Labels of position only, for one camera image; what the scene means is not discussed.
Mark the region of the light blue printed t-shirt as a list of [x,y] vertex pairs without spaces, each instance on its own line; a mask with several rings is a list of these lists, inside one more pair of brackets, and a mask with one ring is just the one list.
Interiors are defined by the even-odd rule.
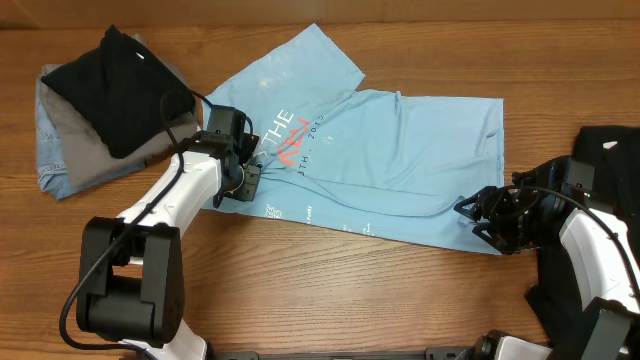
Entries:
[[211,93],[259,138],[255,198],[221,210],[490,253],[455,205],[504,183],[502,100],[405,96],[363,80],[311,25]]

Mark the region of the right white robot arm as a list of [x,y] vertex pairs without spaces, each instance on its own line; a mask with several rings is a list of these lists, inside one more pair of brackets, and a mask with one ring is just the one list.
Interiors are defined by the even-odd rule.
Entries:
[[628,228],[593,189],[595,169],[570,156],[515,172],[509,186],[486,186],[454,209],[473,233],[503,255],[566,251],[582,312],[557,344],[545,347],[492,331],[464,359],[636,359],[639,267]]

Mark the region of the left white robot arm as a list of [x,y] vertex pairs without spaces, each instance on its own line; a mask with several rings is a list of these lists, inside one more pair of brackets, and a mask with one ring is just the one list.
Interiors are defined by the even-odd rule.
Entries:
[[59,329],[102,338],[99,349],[126,349],[146,359],[210,359],[213,348],[186,324],[181,238],[205,205],[250,202],[260,168],[250,118],[213,105],[205,130],[184,139],[167,171],[115,218],[94,217],[82,234],[79,282]]

